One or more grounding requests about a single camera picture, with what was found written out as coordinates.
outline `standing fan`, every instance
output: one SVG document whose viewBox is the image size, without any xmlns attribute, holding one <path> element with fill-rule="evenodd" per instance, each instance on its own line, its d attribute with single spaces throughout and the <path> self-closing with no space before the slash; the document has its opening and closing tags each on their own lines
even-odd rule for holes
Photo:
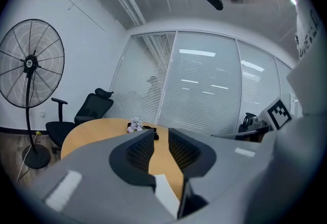
<svg viewBox="0 0 327 224">
<path fill-rule="evenodd" d="M 29 110 L 55 91 L 64 62 L 64 48 L 58 33 L 39 19 L 18 23 L 0 44 L 0 92 L 11 104 L 26 109 L 32 150 L 30 146 L 26 147 L 22 158 L 32 169 L 45 167 L 50 161 L 50 153 L 46 147 L 33 143 Z"/>
</svg>

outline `fan motor housing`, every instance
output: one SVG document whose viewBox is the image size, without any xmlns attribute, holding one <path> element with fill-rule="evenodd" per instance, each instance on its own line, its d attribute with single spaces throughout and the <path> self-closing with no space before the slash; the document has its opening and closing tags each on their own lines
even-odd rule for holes
<svg viewBox="0 0 327 224">
<path fill-rule="evenodd" d="M 37 58 L 34 55 L 29 55 L 24 60 L 24 72 L 32 73 L 38 67 Z"/>
</svg>

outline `chair backrest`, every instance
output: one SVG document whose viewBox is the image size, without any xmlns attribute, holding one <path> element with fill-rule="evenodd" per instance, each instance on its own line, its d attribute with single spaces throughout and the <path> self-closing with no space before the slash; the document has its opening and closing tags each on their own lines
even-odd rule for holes
<svg viewBox="0 0 327 224">
<path fill-rule="evenodd" d="M 83 106 L 76 116 L 102 118 L 113 105 L 113 100 L 101 97 L 97 94 L 88 94 Z"/>
</svg>

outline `fan base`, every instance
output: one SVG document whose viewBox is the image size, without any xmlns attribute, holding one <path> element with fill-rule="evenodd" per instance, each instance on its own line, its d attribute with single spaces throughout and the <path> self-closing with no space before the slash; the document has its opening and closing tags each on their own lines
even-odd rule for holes
<svg viewBox="0 0 327 224">
<path fill-rule="evenodd" d="M 48 149 L 42 145 L 35 144 L 36 153 L 33 152 L 31 148 L 30 152 L 25 155 L 29 151 L 30 146 L 27 146 L 22 152 L 22 159 L 25 158 L 25 165 L 30 167 L 31 169 L 41 169 L 44 168 L 50 161 L 50 152 Z"/>
</svg>

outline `desk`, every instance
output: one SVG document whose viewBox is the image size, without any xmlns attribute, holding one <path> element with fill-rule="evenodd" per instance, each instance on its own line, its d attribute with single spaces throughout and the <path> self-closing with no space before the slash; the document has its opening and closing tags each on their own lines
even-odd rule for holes
<svg viewBox="0 0 327 224">
<path fill-rule="evenodd" d="M 75 149 L 86 144 L 126 134 L 127 123 L 129 122 L 130 120 L 126 119 L 98 119 L 77 126 L 68 134 L 63 142 L 61 158 L 64 158 Z M 149 174 L 165 174 L 169 185 L 180 200 L 183 174 L 169 152 L 168 129 L 146 122 L 143 125 L 157 128 L 159 135 L 159 140 L 154 141 L 154 153 L 149 164 Z"/>
</svg>

